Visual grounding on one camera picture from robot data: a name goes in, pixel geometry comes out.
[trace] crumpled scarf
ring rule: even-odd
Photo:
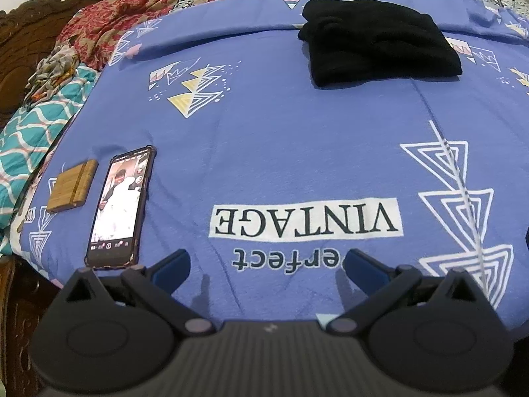
[[[23,107],[30,111],[37,104],[53,97],[59,89],[72,80],[79,66],[79,54],[67,42],[58,44],[51,54],[42,59],[28,79]]]

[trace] blue fabric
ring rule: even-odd
[[[47,215],[41,183],[22,249],[64,283],[83,265],[107,163],[153,144],[140,262],[186,249],[191,272],[174,297],[202,315],[340,314],[364,297],[341,267],[359,248],[478,280],[483,255],[492,305],[520,326],[527,20],[479,0],[386,0],[430,14],[463,75],[318,89],[297,38],[306,1],[221,0],[128,31],[44,175],[98,160],[87,202]]]

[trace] wooden furniture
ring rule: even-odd
[[[55,46],[55,38],[83,7],[100,0],[32,0],[0,11],[0,129],[24,98],[27,79]],[[22,258],[0,258],[0,378],[7,397],[33,397],[40,385],[28,345],[59,289]]]

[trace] wooden headboard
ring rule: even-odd
[[[83,7],[101,0],[31,0],[0,11],[0,129],[24,98],[27,79],[55,39]]]

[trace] black garment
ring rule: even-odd
[[[429,78],[462,73],[429,15],[377,0],[310,0],[298,38],[308,42],[314,83]]]

